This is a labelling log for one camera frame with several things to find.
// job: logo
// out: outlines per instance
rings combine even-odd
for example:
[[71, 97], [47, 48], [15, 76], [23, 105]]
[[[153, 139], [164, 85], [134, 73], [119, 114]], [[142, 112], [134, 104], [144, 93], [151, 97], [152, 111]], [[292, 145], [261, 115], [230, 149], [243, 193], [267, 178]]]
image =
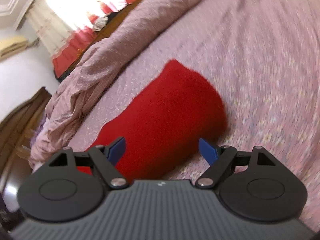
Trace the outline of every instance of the logo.
[[161, 182], [159, 182], [159, 183], [157, 183], [157, 185], [159, 186], [159, 187], [162, 187], [162, 186], [164, 186], [166, 183], [164, 182], [164, 181], [161, 181]]

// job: red curtain trim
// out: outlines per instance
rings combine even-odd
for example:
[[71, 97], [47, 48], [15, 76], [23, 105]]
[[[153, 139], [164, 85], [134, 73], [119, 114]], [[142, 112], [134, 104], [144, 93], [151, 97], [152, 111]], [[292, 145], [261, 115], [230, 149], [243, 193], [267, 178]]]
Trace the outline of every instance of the red curtain trim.
[[51, 57], [54, 73], [58, 78], [77, 60], [79, 50], [86, 49], [95, 37], [96, 34], [87, 26], [72, 33], [59, 53]]

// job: wall-mounted air conditioner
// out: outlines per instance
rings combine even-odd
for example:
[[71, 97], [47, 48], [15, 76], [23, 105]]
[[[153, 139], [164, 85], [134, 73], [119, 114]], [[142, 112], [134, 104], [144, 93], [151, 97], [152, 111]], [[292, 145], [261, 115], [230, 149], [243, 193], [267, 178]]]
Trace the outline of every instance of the wall-mounted air conditioner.
[[28, 40], [24, 36], [15, 36], [0, 41], [0, 60], [25, 50], [27, 45]]

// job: curtain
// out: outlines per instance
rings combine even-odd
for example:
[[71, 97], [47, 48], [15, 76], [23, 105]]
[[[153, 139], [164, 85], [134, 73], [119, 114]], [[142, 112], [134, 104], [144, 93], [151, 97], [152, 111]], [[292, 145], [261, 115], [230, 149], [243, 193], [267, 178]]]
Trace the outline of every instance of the curtain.
[[59, 78], [94, 40], [94, 22], [135, 0], [35, 0], [26, 18], [52, 57]]

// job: metal pivot screw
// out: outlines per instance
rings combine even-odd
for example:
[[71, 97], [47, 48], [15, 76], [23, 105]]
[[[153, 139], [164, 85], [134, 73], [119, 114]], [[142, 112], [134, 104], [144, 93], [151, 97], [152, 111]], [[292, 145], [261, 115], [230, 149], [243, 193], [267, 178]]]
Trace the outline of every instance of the metal pivot screw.
[[121, 187], [125, 185], [127, 181], [124, 178], [115, 178], [111, 180], [111, 185], [115, 187]]
[[198, 180], [198, 184], [203, 187], [210, 186], [213, 184], [213, 180], [210, 178], [201, 178]]
[[102, 148], [104, 147], [104, 145], [98, 144], [98, 145], [96, 145], [95, 147], [98, 148], [98, 149], [102, 149]]

